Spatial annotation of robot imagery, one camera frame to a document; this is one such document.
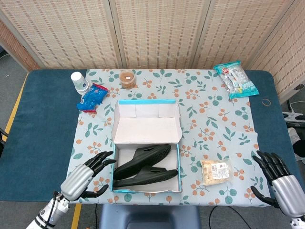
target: table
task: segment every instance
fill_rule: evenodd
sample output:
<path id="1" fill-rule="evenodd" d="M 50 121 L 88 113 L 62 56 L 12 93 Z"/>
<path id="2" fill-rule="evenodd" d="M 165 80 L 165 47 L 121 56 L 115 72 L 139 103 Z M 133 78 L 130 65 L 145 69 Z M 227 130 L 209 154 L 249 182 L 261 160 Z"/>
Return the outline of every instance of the table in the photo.
<path id="1" fill-rule="evenodd" d="M 250 186 L 269 196 L 266 179 L 256 162 L 257 133 L 249 98 L 229 101 L 227 91 L 215 70 L 141 69 L 133 70 L 137 84 L 130 90 L 120 85 L 120 70 L 89 69 L 86 79 L 109 89 L 95 113 L 81 112 L 76 126 L 68 174 L 93 155 L 113 150 L 114 107 L 120 99 L 176 99 L 180 110 L 182 138 L 180 176 L 182 192 L 114 193 L 108 189 L 98 198 L 80 198 L 80 203 L 152 205 L 239 205 L 263 206 Z M 229 159 L 229 182 L 202 184 L 200 160 Z M 98 191 L 111 183 L 111 167 L 105 167 L 88 185 Z"/>
<path id="2" fill-rule="evenodd" d="M 0 200 L 49 201 L 52 191 L 60 190 L 74 141 L 71 133 L 79 114 L 75 104 L 80 95 L 70 80 L 73 71 L 36 70 L 29 74 L 0 159 Z M 282 156 L 304 187 L 271 74 L 247 74 L 260 92 L 249 98 L 260 149 Z M 269 106 L 263 105 L 265 99 L 270 101 Z"/>

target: snack bag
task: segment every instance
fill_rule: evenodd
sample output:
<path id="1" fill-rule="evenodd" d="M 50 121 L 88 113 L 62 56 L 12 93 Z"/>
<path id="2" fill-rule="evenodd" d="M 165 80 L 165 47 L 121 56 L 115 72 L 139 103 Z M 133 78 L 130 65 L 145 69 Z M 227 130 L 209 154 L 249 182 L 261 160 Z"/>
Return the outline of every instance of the snack bag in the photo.
<path id="1" fill-rule="evenodd" d="M 82 97 L 81 102 L 77 104 L 77 108 L 84 112 L 95 112 L 96 106 L 102 103 L 107 92 L 106 87 L 93 83 L 89 91 Z"/>
<path id="2" fill-rule="evenodd" d="M 241 67 L 240 61 L 218 64 L 214 66 L 214 69 L 224 83 L 229 99 L 259 94 Z"/>
<path id="3" fill-rule="evenodd" d="M 229 159 L 221 161 L 200 161 L 203 173 L 203 185 L 216 185 L 229 181 L 232 169 Z"/>

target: wall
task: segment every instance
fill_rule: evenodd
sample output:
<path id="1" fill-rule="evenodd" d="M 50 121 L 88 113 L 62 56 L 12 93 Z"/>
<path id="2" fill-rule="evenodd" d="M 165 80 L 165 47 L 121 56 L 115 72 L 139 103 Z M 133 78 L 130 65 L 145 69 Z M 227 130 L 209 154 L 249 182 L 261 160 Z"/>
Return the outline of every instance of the wall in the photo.
<path id="1" fill-rule="evenodd" d="M 42 68 L 210 69 L 241 60 L 244 68 L 270 71 L 281 96 L 304 73 L 298 67 L 304 50 L 296 48 L 304 35 L 298 39 L 294 32 L 304 26 L 304 5 L 303 0 L 0 0 L 0 19 L 7 19 Z M 288 74 L 296 58 L 301 62 Z"/>
<path id="2" fill-rule="evenodd" d="M 39 69 L 29 52 L 20 44 L 8 27 L 0 21 L 0 45 L 21 65 L 26 71 Z"/>
<path id="3" fill-rule="evenodd" d="M 289 99 L 305 76 L 305 1 L 297 0 L 273 30 L 249 69 L 274 77 L 280 102 Z"/>

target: chair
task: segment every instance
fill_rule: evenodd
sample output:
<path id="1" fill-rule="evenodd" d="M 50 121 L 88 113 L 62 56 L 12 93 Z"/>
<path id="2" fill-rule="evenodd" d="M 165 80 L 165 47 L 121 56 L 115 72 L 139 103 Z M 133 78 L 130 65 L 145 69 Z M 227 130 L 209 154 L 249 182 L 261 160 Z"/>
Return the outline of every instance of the chair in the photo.
<path id="1" fill-rule="evenodd" d="M 201 229 L 197 206 L 104 204 L 100 229 Z"/>

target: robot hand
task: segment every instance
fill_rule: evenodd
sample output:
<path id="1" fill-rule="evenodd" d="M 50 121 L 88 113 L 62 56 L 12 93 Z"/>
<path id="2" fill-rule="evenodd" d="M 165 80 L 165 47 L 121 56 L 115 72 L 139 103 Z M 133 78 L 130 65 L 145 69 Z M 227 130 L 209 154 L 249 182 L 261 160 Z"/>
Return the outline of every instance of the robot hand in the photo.
<path id="1" fill-rule="evenodd" d="M 262 202 L 280 208 L 285 215 L 291 217 L 292 228 L 305 229 L 305 194 L 299 182 L 277 154 L 257 153 L 261 158 L 253 156 L 253 159 L 266 176 L 275 199 L 263 196 L 254 186 L 251 186 L 251 190 Z"/>
<path id="2" fill-rule="evenodd" d="M 105 166 L 116 162 L 116 160 L 111 159 L 103 161 L 111 154 L 113 154 L 113 151 L 101 152 L 84 164 L 76 166 L 67 179 L 61 184 L 61 193 L 65 198 L 69 201 L 74 201 L 80 197 L 96 198 L 102 195 L 107 190 L 108 185 L 104 185 L 98 192 L 88 192 L 86 189 L 92 179 L 101 172 Z"/>
<path id="3" fill-rule="evenodd" d="M 84 164 L 76 166 L 71 174 L 61 184 L 61 193 L 54 192 L 54 197 L 42 209 L 27 229 L 52 229 L 58 220 L 68 211 L 69 202 L 81 198 L 95 198 L 102 195 L 108 188 L 104 185 L 98 192 L 86 191 L 92 179 L 102 171 L 102 169 L 116 160 L 106 160 L 106 157 L 113 154 L 101 152 L 89 159 Z"/>

